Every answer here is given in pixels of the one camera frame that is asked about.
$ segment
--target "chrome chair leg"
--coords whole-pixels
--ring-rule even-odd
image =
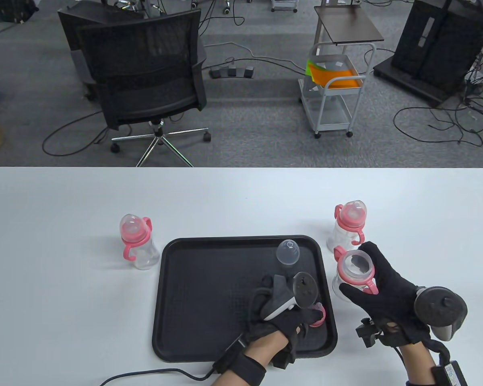
[[[145,153],[143,153],[142,157],[140,158],[140,160],[136,164],[137,168],[143,166],[143,164],[147,160],[148,156],[154,150],[154,147],[156,147],[156,145],[157,145],[157,143],[159,142],[160,139],[162,139],[162,137],[154,137],[153,141],[150,143],[150,146],[146,149]]]
[[[112,142],[124,142],[126,140],[146,140],[148,138],[154,138],[154,134],[143,134],[142,136],[128,136],[128,137],[117,137],[111,138]]]
[[[170,149],[177,157],[181,158],[186,165],[190,166],[190,168],[193,167],[192,163],[188,161],[185,156],[179,153],[179,150],[175,149],[175,147],[166,138],[161,137],[161,140],[163,140],[163,143],[166,145],[166,147],[168,147],[168,149]]]
[[[191,134],[191,133],[200,133],[203,131],[208,131],[208,127],[203,127],[202,129],[192,129],[192,130],[182,130],[182,131],[174,131],[172,133],[166,133],[165,136],[179,136],[180,134]]]

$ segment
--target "pink bottle collar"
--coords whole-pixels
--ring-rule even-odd
[[[335,260],[337,261],[337,267],[336,270],[340,276],[340,278],[345,281],[346,283],[350,285],[357,285],[361,287],[362,285],[366,285],[368,287],[363,290],[363,292],[367,294],[373,294],[377,295],[379,294],[378,287],[374,284],[372,279],[374,278],[374,275],[376,274],[376,269],[374,265],[372,265],[372,269],[370,270],[369,278],[367,280],[363,281],[357,281],[356,279],[348,276],[344,271],[343,271],[343,262],[345,261],[347,257],[347,251],[342,247],[342,246],[337,246],[334,249],[334,255],[335,255]]]

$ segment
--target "black box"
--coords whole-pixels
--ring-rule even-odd
[[[453,0],[416,0],[391,65],[449,94],[483,47],[483,10]]]

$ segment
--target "black tray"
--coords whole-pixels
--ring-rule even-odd
[[[297,271],[311,274],[326,309],[326,323],[310,329],[299,358],[327,355],[337,332],[318,244],[307,236],[177,239],[163,250],[152,345],[167,362],[212,362],[247,329],[249,299],[266,274],[283,273],[280,242],[300,248]]]

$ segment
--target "label sticker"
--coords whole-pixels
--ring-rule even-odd
[[[454,371],[453,365],[448,364],[446,367],[444,367],[444,370],[446,371],[447,378],[452,386],[462,386],[458,380],[458,375],[456,375],[456,372]]]

